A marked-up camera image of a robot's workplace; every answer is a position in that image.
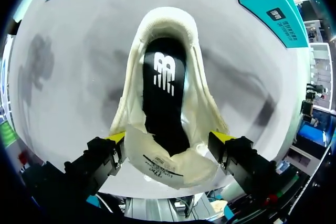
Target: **white curved surface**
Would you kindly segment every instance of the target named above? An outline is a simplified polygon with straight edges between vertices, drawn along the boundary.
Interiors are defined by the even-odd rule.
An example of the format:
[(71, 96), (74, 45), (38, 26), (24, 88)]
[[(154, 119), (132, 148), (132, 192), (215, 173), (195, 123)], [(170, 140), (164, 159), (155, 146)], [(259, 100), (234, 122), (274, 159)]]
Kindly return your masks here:
[[(231, 134), (255, 141), (267, 159), (277, 155), (295, 107), (297, 57), (237, 0), (33, 0), (15, 40), (9, 93), (16, 131), (41, 159), (63, 170), (108, 134), (133, 37), (159, 6), (195, 18), (209, 89)], [(219, 169), (206, 185), (175, 190), (125, 162), (101, 191), (170, 198), (232, 180)]]

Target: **shoe tongue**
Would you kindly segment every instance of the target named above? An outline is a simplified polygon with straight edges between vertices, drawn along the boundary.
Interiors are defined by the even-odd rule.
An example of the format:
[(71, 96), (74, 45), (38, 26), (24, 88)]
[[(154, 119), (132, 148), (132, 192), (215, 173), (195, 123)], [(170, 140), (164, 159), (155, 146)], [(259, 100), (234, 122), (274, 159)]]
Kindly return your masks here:
[(213, 179), (217, 165), (189, 148), (169, 156), (153, 135), (127, 125), (124, 146), (130, 163), (145, 175), (172, 188), (196, 186)]

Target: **machine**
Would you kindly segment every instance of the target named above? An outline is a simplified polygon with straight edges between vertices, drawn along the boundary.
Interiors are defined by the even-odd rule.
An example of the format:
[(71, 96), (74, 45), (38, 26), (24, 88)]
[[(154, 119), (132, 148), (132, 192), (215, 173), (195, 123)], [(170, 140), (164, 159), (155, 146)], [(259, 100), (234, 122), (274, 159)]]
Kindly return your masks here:
[[(95, 195), (108, 176), (115, 176), (124, 160), (124, 133), (108, 138), (94, 138), (88, 149), (74, 162), (65, 162), (65, 173), (50, 162), (32, 165), (22, 178), (28, 191), (46, 216), (63, 223), (81, 219), (106, 223), (138, 223), (143, 220), (126, 218), (114, 208), (113, 214), (87, 203)], [(216, 158), (225, 174), (233, 175), (246, 194), (253, 197), (259, 207), (276, 204), (276, 193), (286, 183), (288, 174), (276, 173), (276, 163), (267, 161), (252, 148), (253, 142), (245, 137), (234, 138), (218, 132), (209, 133), (208, 149)], [(216, 222), (227, 223), (220, 218)]]

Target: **red part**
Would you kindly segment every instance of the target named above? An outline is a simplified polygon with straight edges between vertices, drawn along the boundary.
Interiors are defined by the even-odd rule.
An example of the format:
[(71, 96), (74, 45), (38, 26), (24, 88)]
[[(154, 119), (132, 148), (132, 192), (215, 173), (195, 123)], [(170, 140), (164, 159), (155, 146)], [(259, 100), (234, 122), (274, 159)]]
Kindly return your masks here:
[(28, 163), (28, 159), (27, 159), (27, 151), (23, 151), (19, 154), (18, 159), (20, 160), (20, 163), (22, 165), (25, 165)]

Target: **green part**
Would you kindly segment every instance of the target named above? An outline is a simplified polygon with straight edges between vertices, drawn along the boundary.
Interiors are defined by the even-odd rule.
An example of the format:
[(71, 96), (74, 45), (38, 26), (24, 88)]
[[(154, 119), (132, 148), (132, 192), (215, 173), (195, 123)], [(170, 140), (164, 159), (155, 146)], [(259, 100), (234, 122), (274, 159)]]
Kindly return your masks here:
[(0, 125), (0, 135), (5, 147), (17, 140), (17, 134), (7, 121)]

